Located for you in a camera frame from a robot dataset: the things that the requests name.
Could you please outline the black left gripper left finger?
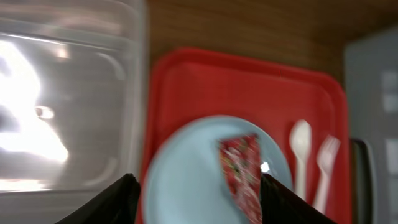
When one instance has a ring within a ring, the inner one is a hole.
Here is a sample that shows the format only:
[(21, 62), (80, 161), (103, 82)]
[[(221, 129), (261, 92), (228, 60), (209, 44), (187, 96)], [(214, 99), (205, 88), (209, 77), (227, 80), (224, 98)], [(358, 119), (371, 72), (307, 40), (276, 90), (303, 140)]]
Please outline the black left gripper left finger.
[(141, 194), (133, 174), (125, 174), (56, 224), (134, 224)]

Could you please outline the red snack wrapper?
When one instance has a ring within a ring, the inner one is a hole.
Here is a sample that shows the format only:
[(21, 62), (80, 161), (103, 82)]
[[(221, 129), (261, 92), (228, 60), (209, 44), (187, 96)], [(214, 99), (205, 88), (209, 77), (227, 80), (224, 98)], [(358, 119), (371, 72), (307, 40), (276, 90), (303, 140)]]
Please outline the red snack wrapper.
[(262, 223), (261, 148), (258, 135), (249, 133), (218, 141), (222, 172), (229, 192), (250, 223)]

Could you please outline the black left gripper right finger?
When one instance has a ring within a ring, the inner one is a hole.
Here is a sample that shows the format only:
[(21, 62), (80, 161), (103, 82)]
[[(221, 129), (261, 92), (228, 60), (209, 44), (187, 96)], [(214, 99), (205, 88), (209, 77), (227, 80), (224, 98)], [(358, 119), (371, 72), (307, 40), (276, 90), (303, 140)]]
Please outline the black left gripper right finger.
[(263, 224), (336, 224), (269, 174), (260, 193)]

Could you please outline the white tissue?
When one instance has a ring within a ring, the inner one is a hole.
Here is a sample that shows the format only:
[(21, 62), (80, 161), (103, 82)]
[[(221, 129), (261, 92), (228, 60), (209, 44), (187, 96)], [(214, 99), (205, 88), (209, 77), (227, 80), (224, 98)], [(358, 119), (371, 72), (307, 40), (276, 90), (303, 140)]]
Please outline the white tissue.
[(267, 163), (267, 162), (263, 162), (263, 163), (261, 164), (261, 172), (262, 172), (262, 173), (267, 173), (267, 172), (269, 172), (269, 171), (270, 171), (270, 168), (269, 168), (268, 163)]

